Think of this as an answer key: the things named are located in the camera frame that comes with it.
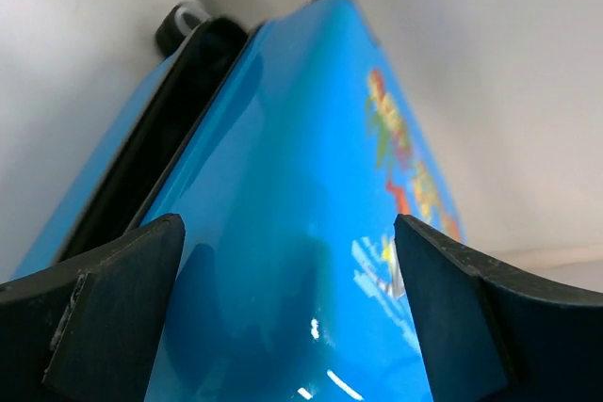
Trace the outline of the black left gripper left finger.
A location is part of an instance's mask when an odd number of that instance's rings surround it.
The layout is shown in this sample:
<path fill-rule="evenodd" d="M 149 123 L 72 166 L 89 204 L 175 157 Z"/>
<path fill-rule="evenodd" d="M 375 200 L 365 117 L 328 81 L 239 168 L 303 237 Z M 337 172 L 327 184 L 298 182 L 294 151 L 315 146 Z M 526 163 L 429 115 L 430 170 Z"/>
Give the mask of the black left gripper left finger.
<path fill-rule="evenodd" d="M 143 400 L 184 239 L 168 214 L 2 284 L 2 400 Z"/>

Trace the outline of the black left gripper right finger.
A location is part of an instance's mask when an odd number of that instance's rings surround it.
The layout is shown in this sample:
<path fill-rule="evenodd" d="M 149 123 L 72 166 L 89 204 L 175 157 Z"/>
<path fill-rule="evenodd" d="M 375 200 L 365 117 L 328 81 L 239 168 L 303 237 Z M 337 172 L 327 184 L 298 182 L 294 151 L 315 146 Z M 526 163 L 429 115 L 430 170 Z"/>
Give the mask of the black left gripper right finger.
<path fill-rule="evenodd" d="M 599 401 L 602 296 L 400 215 L 395 245 L 436 401 Z"/>

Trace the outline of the blue hard-shell suitcase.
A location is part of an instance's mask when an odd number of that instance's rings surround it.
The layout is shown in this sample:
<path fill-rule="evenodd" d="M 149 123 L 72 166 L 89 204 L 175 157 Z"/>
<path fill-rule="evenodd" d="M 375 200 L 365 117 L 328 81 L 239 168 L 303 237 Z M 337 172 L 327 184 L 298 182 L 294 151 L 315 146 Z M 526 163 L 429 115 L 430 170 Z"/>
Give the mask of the blue hard-shell suitcase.
<path fill-rule="evenodd" d="M 185 226 L 141 401 L 429 401 L 395 245 L 457 209 L 354 0 L 247 30 L 177 4 L 9 281 L 162 216 Z"/>

